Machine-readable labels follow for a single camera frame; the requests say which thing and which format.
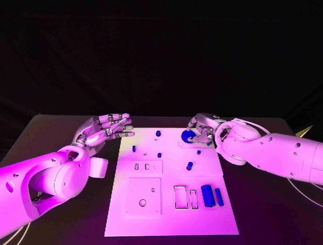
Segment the robotic arm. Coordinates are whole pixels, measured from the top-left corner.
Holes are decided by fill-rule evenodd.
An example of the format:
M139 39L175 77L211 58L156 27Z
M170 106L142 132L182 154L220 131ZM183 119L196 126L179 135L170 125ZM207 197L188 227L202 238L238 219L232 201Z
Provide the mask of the robotic arm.
M199 136L191 131L196 125ZM267 133L261 136L253 126ZM286 178L323 185L323 143L270 133L241 119L221 120L214 114L198 113L183 132L186 143L215 139L217 152L232 164L247 162L258 169Z
M104 178L108 161L93 156L107 140L134 136L129 114L85 121L71 145L0 168L0 238L38 219L83 191L88 177ZM31 198L29 188L42 193Z

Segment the black backdrop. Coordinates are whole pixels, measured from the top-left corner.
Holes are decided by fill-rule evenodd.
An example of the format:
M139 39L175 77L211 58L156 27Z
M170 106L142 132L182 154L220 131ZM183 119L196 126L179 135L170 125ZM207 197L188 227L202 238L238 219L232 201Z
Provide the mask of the black backdrop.
M319 122L323 3L0 1L0 147L39 113L119 112Z

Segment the rectangular hole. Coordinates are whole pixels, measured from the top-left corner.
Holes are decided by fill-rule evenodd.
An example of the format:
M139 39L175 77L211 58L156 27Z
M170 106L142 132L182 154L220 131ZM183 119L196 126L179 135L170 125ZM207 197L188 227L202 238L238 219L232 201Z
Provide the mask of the rectangular hole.
M192 209L198 209L196 190L189 191L189 196L191 196Z
M188 193L186 193L186 187L185 186L175 186L175 208L176 209L188 209Z

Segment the circular hole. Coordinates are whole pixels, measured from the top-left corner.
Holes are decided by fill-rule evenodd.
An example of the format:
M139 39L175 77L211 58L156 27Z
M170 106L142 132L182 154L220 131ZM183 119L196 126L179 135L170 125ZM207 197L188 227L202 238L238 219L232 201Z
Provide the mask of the circular hole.
M146 204L147 204L146 200L142 199L142 200L139 201L139 205L140 205L142 207L145 207Z

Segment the table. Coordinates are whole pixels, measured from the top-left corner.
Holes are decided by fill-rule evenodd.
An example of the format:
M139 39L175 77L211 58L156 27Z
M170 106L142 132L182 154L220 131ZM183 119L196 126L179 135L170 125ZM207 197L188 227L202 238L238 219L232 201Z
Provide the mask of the table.
M0 163L0 167L59 150L91 116L38 115ZM134 127L185 128L189 117L133 116ZM282 118L243 118L271 133L293 135ZM106 178L90 178L81 194L31 223L26 244L323 244L323 208L294 190L286 178L248 163L237 166L220 156L240 235L104 237L120 139L96 157L108 159Z

